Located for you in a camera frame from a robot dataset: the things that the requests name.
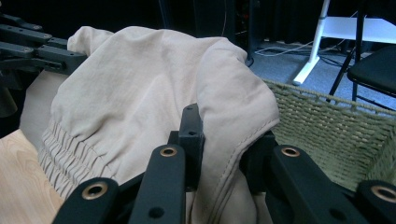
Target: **wooden surface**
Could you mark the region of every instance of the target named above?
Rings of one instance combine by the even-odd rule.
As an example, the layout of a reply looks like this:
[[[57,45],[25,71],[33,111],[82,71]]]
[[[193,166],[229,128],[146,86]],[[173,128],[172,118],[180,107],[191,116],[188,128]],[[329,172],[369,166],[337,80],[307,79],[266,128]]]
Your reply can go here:
[[[51,223],[63,201],[21,131],[0,139],[1,224]]]

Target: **woven basket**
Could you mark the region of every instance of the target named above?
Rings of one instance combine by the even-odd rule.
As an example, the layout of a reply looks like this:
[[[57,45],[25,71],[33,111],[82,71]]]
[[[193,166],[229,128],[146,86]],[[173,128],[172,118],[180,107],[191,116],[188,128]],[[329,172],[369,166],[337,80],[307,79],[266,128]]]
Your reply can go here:
[[[365,179],[396,185],[396,112],[264,82],[280,110],[273,129],[279,144],[303,149],[331,181],[348,189]]]

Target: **cloth garment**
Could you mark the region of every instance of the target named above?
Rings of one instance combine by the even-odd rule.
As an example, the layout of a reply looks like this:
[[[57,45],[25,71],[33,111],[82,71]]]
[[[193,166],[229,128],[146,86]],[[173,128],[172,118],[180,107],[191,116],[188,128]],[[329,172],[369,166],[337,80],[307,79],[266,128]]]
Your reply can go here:
[[[59,87],[38,150],[63,197],[95,176],[122,184],[143,173],[151,151],[178,130],[182,109],[197,103],[205,146],[198,190],[187,197],[188,223],[260,219],[239,160],[279,117],[242,49],[226,38],[142,27],[115,34],[82,27],[68,49],[89,57]]]

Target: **cable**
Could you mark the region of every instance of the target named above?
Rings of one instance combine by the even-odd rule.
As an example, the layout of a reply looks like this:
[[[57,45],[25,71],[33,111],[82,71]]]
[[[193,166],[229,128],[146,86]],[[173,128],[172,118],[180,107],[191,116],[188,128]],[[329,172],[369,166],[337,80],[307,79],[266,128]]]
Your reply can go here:
[[[226,23],[227,23],[227,0],[224,0],[224,24],[223,24],[223,30],[221,32],[221,36],[224,36]]]

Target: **black chair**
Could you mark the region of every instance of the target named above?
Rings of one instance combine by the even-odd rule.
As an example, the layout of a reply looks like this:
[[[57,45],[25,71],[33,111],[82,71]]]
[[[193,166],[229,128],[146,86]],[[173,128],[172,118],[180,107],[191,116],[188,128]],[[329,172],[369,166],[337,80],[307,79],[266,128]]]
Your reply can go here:
[[[348,79],[353,82],[352,100],[356,101],[359,98],[373,105],[391,109],[374,100],[358,95],[358,86],[361,85],[388,96],[396,97],[396,46],[384,47],[368,57],[361,59],[364,18],[369,15],[384,19],[396,25],[395,9],[395,0],[361,1],[358,8],[356,46],[346,57],[340,73],[334,81],[329,93],[330,95],[334,95],[341,78],[348,69],[353,55],[355,55],[355,64],[347,71]]]

